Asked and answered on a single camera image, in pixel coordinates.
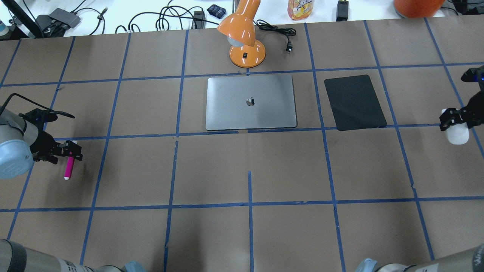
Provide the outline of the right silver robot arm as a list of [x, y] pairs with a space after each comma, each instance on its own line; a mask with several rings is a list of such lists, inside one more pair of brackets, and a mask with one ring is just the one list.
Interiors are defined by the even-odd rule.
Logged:
[[[442, 110], [440, 130], [444, 131], [447, 140], [453, 145], [463, 145], [469, 138], [469, 130], [483, 124], [483, 70], [470, 68], [461, 76], [463, 82], [476, 82], [479, 85], [477, 94], [470, 98], [465, 107], [459, 110], [450, 107]], [[376, 260], [366, 258], [356, 268], [357, 272], [482, 272], [484, 245], [467, 249], [452, 255], [438, 258], [427, 263], [404, 265], [399, 263], [379, 266]]]

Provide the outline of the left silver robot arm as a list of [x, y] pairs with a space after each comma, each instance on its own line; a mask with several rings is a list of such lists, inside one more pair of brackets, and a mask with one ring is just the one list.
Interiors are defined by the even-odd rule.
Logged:
[[75, 118], [69, 113], [53, 110], [31, 110], [14, 114], [4, 109], [0, 124], [0, 177], [12, 179], [28, 172], [35, 162], [46, 161], [54, 165], [59, 157], [83, 160], [82, 148], [74, 141], [57, 142], [43, 126], [58, 116]]

